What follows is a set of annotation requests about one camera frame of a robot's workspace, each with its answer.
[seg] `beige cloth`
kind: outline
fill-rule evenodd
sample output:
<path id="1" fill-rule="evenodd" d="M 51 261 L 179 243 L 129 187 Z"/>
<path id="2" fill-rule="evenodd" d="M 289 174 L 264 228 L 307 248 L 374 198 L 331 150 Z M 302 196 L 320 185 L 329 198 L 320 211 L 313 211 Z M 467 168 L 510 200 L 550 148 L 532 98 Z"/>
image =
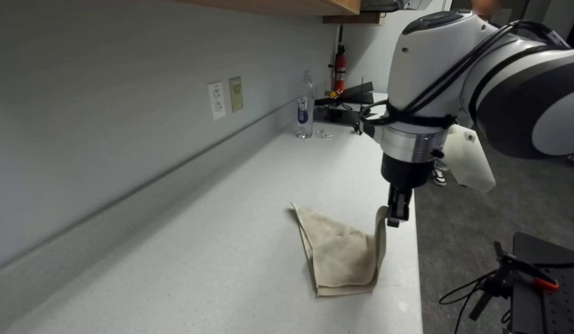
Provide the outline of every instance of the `beige cloth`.
<path id="1" fill-rule="evenodd" d="M 387 207 L 376 217 L 376 235 L 292 204 L 318 295 L 372 291 L 385 256 Z"/>

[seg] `towel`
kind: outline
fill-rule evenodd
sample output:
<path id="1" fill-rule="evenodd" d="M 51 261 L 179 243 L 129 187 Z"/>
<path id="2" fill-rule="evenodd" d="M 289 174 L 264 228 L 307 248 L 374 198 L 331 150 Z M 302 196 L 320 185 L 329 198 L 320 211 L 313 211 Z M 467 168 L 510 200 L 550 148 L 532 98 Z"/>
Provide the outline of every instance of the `towel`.
<path id="1" fill-rule="evenodd" d="M 367 235 L 309 207 L 292 205 L 316 293 L 337 296 L 374 291 L 385 257 L 389 209 L 380 207 L 376 235 Z"/>

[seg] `floor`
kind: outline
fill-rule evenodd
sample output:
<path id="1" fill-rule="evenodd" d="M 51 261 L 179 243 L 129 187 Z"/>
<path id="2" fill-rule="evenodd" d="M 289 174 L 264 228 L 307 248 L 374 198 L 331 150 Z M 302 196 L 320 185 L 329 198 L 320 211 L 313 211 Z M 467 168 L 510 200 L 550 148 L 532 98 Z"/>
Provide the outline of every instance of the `floor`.
<path id="1" fill-rule="evenodd" d="M 452 334 L 459 306 L 439 296 L 497 269 L 493 241 L 511 250 L 515 231 L 526 231 L 574 250 L 574 163 L 513 159 L 487 148 L 497 174 L 489 194 L 428 183 L 417 191 L 424 332 Z M 480 321 L 465 313 L 459 332 L 502 332 L 510 308 L 493 298 Z"/>

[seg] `bottle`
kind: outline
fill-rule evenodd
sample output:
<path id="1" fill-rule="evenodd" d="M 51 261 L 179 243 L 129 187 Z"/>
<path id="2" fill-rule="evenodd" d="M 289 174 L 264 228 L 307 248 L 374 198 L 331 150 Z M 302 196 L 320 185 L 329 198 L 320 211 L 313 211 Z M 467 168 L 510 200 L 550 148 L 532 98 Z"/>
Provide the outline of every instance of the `bottle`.
<path id="1" fill-rule="evenodd" d="M 305 72 L 305 83 L 302 96 L 298 98 L 298 118 L 296 118 L 296 135 L 298 137 L 313 137 L 313 115 L 316 109 L 316 98 L 313 90 L 311 72 Z"/>

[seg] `wooden cabinet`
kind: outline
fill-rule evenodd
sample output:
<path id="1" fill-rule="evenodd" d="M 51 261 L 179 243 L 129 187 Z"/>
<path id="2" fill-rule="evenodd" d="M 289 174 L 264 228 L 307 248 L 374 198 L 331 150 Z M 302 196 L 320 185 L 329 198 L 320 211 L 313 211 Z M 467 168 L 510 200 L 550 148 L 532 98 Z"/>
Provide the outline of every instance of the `wooden cabinet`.
<path id="1" fill-rule="evenodd" d="M 179 0 L 263 14 L 357 14 L 361 0 Z"/>

